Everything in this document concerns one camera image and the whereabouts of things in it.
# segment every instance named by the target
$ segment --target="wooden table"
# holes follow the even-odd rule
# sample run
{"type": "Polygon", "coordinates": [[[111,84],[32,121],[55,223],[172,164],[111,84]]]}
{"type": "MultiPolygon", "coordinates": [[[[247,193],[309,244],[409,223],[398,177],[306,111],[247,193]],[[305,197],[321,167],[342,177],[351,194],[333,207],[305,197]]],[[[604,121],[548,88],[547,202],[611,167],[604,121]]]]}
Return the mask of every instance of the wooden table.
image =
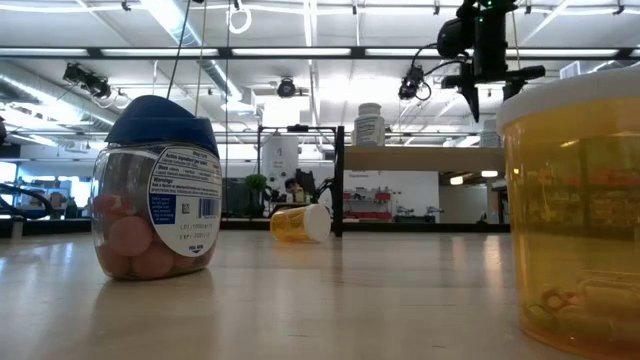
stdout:
{"type": "Polygon", "coordinates": [[[577,359],[518,329],[508,237],[229,231],[208,269],[137,283],[86,235],[8,241],[2,360],[577,359]]]}

